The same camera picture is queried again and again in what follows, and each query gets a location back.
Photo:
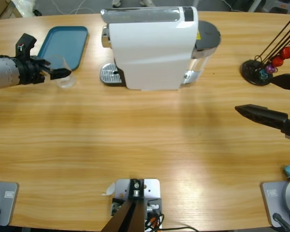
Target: espresso machine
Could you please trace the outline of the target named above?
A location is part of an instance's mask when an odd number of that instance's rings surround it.
[[[195,82],[220,44],[217,28],[198,20],[195,7],[101,10],[102,45],[114,63],[100,79],[109,86],[171,90]]]

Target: label sticker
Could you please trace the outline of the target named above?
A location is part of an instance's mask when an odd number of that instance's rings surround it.
[[[277,197],[278,196],[276,189],[267,190],[267,195],[269,197]]]
[[[198,31],[198,34],[197,34],[197,40],[200,40],[201,39],[201,34],[200,32]]]
[[[14,197],[14,193],[12,191],[6,191],[4,194],[4,198],[13,198]]]

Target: sneaker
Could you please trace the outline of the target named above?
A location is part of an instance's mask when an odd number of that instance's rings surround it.
[[[113,7],[119,7],[121,5],[121,0],[113,0],[112,2]]]
[[[152,0],[140,0],[140,4],[142,6],[146,6],[146,7],[155,7],[155,5],[152,2]]]

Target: plastic bag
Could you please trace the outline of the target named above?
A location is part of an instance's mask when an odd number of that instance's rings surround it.
[[[32,12],[35,0],[12,0],[12,2],[23,17],[35,16]]]

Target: cable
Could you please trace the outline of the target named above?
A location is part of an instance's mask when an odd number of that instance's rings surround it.
[[[239,11],[239,10],[234,10],[234,9],[232,8],[232,6],[226,2],[226,0],[220,0],[220,1],[224,2],[224,3],[225,3],[225,4],[226,4],[230,9],[231,9],[231,11],[243,12],[243,11]]]
[[[75,12],[75,14],[77,14],[79,8],[81,8],[81,5],[83,5],[83,3],[84,3],[85,1],[86,1],[86,0],[83,0],[83,1],[81,2],[81,4],[79,4],[79,6],[78,6],[78,8],[77,8],[77,10],[76,10],[76,12]]]
[[[145,223],[145,231],[148,230],[148,229],[152,229],[150,232],[155,232],[155,231],[175,231],[175,230],[191,229],[191,230],[193,230],[195,232],[199,232],[196,228],[193,228],[192,226],[161,229],[160,226],[163,223],[163,220],[164,220],[164,214],[160,214],[160,215],[153,214],[153,216],[150,219],[148,219],[146,221],[146,223]]]
[[[196,228],[193,228],[191,226],[184,226],[184,227],[178,227],[178,228],[167,228],[167,229],[156,228],[156,229],[153,229],[152,231],[175,231],[175,230],[183,230],[183,229],[191,229],[195,232],[199,232]]]
[[[81,4],[79,4],[79,6],[78,6],[76,9],[72,10],[70,13],[64,13],[61,9],[59,9],[58,5],[55,3],[54,0],[52,0],[52,3],[53,3],[53,5],[56,7],[57,11],[58,11],[60,14],[62,14],[62,15],[63,15],[63,14],[64,14],[64,15],[71,15],[74,11],[76,11],[75,14],[77,14],[77,12],[78,12],[79,10],[89,10],[89,11],[91,11],[92,13],[95,13],[94,10],[92,10],[92,9],[90,9],[90,8],[88,8],[88,7],[82,7],[82,8],[81,8],[81,6],[84,4],[85,1],[86,1],[86,0],[83,0],[83,1],[81,2]]]

